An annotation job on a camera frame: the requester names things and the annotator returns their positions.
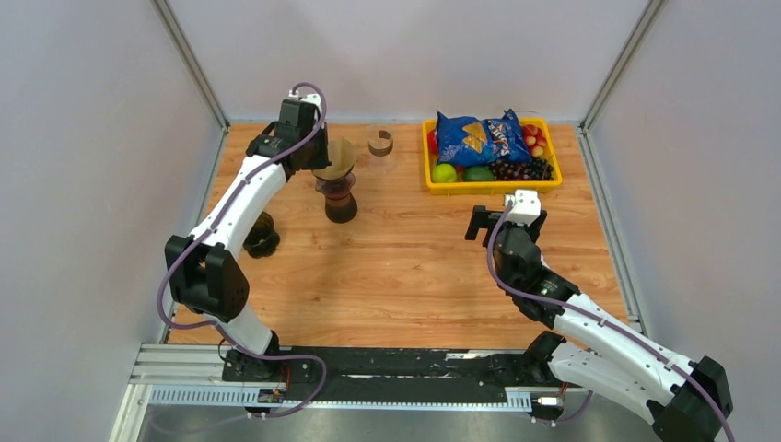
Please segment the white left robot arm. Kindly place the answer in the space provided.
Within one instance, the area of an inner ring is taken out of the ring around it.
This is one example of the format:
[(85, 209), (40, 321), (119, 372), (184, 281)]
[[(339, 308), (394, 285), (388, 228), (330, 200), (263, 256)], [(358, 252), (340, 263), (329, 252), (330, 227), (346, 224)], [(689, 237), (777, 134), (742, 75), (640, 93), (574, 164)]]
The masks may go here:
[(242, 353), (260, 381), (274, 379), (282, 357), (274, 332), (249, 304), (250, 285), (240, 252), (265, 206), (299, 170), (329, 166), (326, 101), (320, 93), (284, 99), (276, 121), (248, 145), (239, 172), (210, 214), (186, 236), (173, 235), (167, 271), (157, 293), (204, 316)]

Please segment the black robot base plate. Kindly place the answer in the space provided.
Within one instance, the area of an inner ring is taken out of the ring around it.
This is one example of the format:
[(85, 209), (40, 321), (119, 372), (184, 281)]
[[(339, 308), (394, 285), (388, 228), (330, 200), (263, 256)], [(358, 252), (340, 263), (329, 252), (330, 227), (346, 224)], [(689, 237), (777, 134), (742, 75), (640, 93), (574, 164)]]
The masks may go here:
[(283, 347), (281, 362), (236, 350), (222, 355), (227, 382), (272, 382), (286, 397), (375, 403), (499, 404), (510, 388), (560, 389), (541, 360), (518, 352), (462, 349)]

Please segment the brown paper coffee filter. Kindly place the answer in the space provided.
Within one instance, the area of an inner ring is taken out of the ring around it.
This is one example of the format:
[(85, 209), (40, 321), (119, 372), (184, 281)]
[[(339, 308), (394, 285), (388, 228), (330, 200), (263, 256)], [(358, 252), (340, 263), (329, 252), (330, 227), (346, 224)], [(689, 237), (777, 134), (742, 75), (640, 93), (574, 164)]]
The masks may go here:
[(330, 139), (328, 158), (330, 165), (324, 169), (313, 170), (312, 174), (322, 180), (339, 180), (350, 173), (355, 165), (356, 147), (343, 137)]

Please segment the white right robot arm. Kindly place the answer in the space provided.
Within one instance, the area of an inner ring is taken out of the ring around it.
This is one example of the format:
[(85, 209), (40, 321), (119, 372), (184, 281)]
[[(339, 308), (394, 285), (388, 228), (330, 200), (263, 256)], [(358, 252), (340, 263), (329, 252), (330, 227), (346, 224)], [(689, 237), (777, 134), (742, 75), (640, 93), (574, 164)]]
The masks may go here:
[(546, 216), (513, 203), (502, 211), (476, 205), (464, 235), (474, 240), (485, 230), (491, 277), (522, 315), (547, 329), (527, 349), (530, 379), (584, 387), (643, 419), (662, 441), (734, 440), (725, 368), (652, 341), (554, 272), (537, 245)]

